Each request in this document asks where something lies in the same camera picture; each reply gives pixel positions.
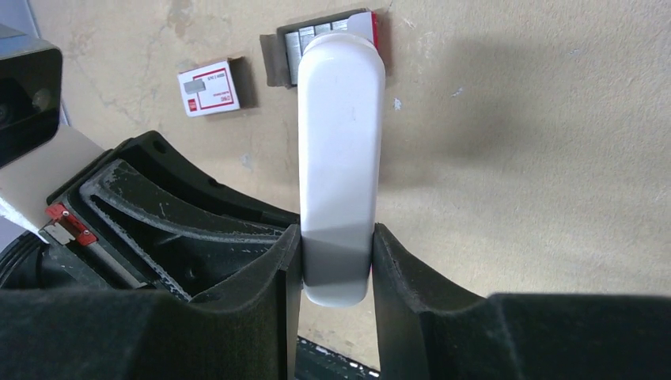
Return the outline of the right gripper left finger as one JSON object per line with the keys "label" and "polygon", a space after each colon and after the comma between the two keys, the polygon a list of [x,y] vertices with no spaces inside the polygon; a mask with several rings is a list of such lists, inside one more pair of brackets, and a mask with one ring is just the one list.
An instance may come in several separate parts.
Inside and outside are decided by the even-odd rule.
{"label": "right gripper left finger", "polygon": [[300,234],[217,285],[204,303],[162,291],[2,290],[4,379],[291,379]]}

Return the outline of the white stapler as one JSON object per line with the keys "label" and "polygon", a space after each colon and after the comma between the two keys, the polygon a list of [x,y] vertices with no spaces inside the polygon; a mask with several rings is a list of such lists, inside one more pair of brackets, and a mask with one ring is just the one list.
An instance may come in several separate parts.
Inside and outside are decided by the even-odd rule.
{"label": "white stapler", "polygon": [[298,71],[303,283],[320,306],[366,296],[373,248],[385,65],[367,40],[323,35]]}

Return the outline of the staple box tray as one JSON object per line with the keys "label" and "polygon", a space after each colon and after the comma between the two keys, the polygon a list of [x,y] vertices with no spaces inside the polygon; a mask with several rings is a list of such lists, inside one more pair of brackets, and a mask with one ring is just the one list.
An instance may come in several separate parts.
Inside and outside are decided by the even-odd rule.
{"label": "staple box tray", "polygon": [[300,62],[309,47],[318,44],[323,35],[357,36],[379,48],[379,21],[376,11],[355,8],[301,19],[279,26],[272,34],[261,35],[267,86],[296,87]]}

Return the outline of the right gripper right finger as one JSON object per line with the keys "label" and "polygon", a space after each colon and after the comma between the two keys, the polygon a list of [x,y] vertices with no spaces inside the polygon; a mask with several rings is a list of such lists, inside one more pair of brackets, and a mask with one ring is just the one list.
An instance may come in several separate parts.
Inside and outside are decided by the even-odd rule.
{"label": "right gripper right finger", "polygon": [[482,297],[373,234],[384,379],[667,379],[670,300],[629,294]]}

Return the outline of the red white staple box sleeve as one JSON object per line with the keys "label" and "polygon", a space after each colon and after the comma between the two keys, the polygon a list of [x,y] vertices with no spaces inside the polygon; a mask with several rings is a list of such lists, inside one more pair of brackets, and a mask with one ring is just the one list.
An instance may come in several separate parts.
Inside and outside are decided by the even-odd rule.
{"label": "red white staple box sleeve", "polygon": [[237,112],[258,106],[252,68],[244,56],[227,58],[177,75],[189,117]]}

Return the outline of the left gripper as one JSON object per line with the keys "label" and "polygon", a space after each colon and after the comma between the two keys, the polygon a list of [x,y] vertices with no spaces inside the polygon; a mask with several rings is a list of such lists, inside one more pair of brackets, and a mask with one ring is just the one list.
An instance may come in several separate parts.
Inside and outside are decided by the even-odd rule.
{"label": "left gripper", "polygon": [[215,215],[178,199],[141,174],[151,174],[152,169],[151,149],[114,149],[55,190],[40,202],[51,219],[46,227],[23,233],[2,251],[1,287],[153,287],[120,252],[105,251],[102,233],[91,230],[60,196],[80,194],[131,255],[149,268],[159,286],[185,301],[261,257],[283,232]]}

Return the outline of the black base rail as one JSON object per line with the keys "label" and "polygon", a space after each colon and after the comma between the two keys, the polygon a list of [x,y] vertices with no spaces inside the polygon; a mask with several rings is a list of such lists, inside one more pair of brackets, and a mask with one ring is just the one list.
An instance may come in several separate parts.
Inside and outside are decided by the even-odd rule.
{"label": "black base rail", "polygon": [[295,379],[381,379],[378,370],[299,336]]}

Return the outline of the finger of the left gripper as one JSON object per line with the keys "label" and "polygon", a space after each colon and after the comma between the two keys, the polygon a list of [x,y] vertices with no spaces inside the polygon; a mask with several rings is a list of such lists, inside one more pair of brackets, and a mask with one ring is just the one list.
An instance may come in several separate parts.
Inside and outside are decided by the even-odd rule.
{"label": "finger of the left gripper", "polygon": [[218,182],[186,159],[157,131],[127,139],[111,153],[113,158],[124,160],[172,196],[211,214],[280,227],[299,223],[298,214]]}

